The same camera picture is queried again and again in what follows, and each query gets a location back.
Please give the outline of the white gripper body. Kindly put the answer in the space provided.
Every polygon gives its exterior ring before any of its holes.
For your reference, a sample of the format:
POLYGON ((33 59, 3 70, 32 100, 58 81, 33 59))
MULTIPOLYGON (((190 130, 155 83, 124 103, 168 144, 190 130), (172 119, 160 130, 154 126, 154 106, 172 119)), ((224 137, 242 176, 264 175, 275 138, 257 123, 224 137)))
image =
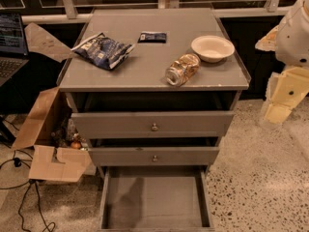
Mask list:
POLYGON ((281 19, 275 55, 286 65, 309 67, 309 0, 297 0, 281 19))

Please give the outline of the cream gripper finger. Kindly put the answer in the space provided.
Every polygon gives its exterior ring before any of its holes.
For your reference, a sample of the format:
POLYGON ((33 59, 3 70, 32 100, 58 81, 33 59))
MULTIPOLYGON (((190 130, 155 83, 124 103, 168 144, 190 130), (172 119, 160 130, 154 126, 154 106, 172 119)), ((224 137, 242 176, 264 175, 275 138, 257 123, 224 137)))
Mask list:
POLYGON ((273 27, 265 36, 259 39, 255 48, 262 51, 275 51, 276 46, 276 38, 278 33, 278 26, 273 27))
POLYGON ((265 120, 282 124, 308 93, 308 68, 288 66, 281 73, 273 72, 267 84, 265 120))

